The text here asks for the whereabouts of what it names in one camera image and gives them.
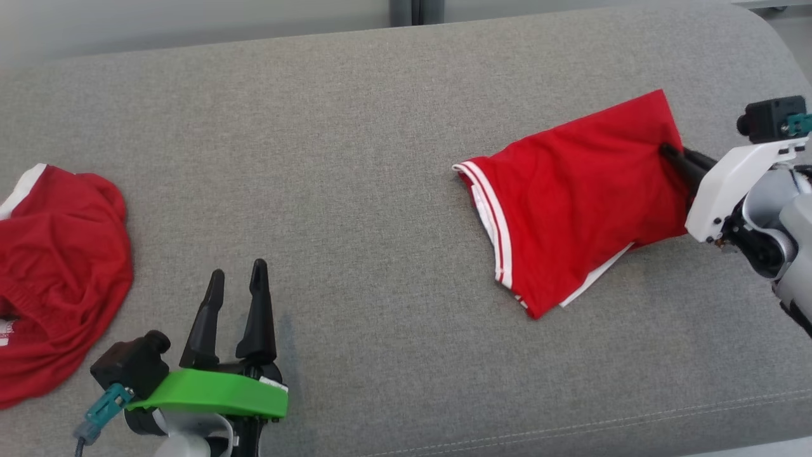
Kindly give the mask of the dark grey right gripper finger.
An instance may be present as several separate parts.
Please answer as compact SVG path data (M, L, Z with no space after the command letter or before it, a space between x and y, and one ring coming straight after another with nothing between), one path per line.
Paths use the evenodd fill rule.
M696 150L690 148L683 150L683 174L686 178L703 178L717 162Z
M659 152L678 172L688 190L698 191L705 177L705 154L685 147L675 147L670 143L662 143Z

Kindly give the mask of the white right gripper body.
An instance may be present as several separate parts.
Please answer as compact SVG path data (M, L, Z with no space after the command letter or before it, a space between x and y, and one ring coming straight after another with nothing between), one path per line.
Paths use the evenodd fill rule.
M781 212L810 195L810 181L789 162L809 138L735 147L708 170L685 227L699 242L732 245L757 274L780 280L801 250Z

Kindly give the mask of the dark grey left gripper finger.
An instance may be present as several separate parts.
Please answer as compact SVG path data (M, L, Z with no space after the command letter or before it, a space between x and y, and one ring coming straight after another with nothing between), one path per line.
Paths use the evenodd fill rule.
M180 367L214 370L219 365L216 355L218 315L225 295L225 273L216 269L206 289L205 297L195 315L192 328L181 355Z
M249 292L251 305L247 313L246 330L236 345L235 356L255 364L271 364L277 358L275 321L268 265L263 258L257 258L253 262Z

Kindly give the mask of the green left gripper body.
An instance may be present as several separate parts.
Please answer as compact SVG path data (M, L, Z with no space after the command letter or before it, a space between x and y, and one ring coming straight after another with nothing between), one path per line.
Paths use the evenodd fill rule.
M265 425L287 416L279 369L172 371L145 401L125 411L133 433L163 437L156 456L261 456Z

